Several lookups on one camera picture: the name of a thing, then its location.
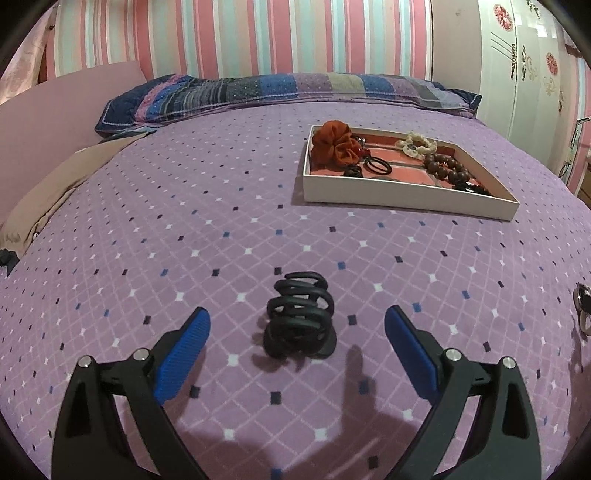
metal screw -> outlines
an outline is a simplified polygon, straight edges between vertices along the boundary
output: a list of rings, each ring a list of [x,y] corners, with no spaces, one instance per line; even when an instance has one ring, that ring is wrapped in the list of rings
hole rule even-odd
[[[517,363],[510,356],[506,356],[503,359],[503,365],[505,365],[507,368],[511,369],[511,368],[515,368],[517,366]]]
[[[457,362],[460,358],[462,358],[462,353],[455,348],[450,348],[445,352],[445,356],[448,357],[452,362]]]
[[[134,360],[146,360],[150,356],[150,351],[147,348],[138,348],[134,352]]]
[[[82,368],[88,367],[92,363],[92,358],[88,355],[81,356],[78,360],[78,366]]]

striped wallpaper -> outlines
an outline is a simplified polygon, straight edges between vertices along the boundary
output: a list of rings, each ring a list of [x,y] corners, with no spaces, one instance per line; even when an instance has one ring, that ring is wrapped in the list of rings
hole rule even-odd
[[[48,78],[139,60],[169,73],[431,76],[430,0],[61,0]]]

black hair claw clip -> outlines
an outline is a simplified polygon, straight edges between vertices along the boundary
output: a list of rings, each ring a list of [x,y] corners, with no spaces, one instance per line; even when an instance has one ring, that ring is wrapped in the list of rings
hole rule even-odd
[[[316,272],[294,272],[275,282],[280,297],[267,302],[269,323],[263,347],[272,358],[303,353],[314,358],[328,358],[336,348],[332,325],[335,301],[327,291],[326,279]],[[326,307],[320,307],[322,299]]]

pink cushion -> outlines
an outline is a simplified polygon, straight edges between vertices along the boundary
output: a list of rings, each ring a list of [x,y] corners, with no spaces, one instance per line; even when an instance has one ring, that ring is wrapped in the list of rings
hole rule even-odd
[[[0,223],[37,183],[77,150],[97,144],[106,103],[145,82],[137,61],[49,80],[0,105]]]

purple bedspread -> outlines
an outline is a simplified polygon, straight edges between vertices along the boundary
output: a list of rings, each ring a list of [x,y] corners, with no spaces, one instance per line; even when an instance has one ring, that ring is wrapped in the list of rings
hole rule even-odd
[[[306,137],[329,119],[458,143],[519,198],[515,220],[305,204]],[[428,412],[384,335],[398,303],[472,360],[515,357],[548,475],[589,419],[571,290],[591,277],[590,235],[591,212],[558,178],[474,120],[302,103],[169,125],[80,187],[0,281],[0,410],[49,474],[76,359],[151,347],[201,305],[212,335],[166,409],[211,478],[382,479]],[[328,360],[280,365],[260,347],[265,304],[297,270],[328,279],[339,344]]]

